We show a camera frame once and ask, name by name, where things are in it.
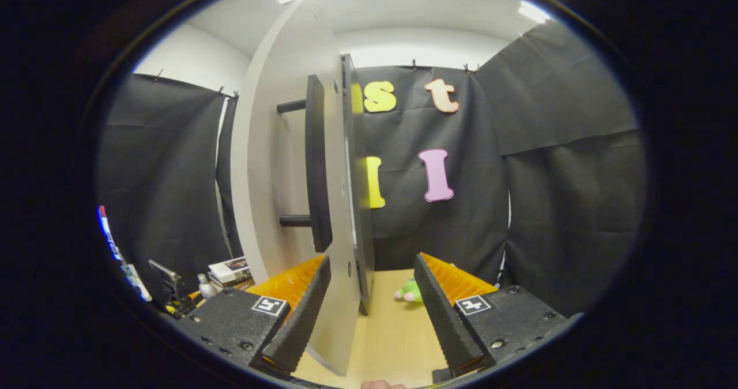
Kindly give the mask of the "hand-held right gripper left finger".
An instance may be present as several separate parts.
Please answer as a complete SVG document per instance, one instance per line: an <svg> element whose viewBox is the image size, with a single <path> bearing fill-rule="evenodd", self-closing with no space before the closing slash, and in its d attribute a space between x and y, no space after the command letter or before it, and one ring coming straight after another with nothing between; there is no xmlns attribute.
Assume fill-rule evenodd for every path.
<svg viewBox="0 0 738 389"><path fill-rule="evenodd" d="M222 289L183 315L178 326L227 362L289 378L311 338L331 278L329 256L319 255L245 291Z"/></svg>

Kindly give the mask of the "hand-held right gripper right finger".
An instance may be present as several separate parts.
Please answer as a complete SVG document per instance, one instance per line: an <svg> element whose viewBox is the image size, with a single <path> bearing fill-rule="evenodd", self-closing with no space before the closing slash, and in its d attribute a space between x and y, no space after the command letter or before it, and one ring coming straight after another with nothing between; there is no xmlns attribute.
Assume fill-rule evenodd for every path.
<svg viewBox="0 0 738 389"><path fill-rule="evenodd" d="M499 371L570 330L570 318L523 287L497 288L424 253L413 278L446 361L435 384Z"/></svg>

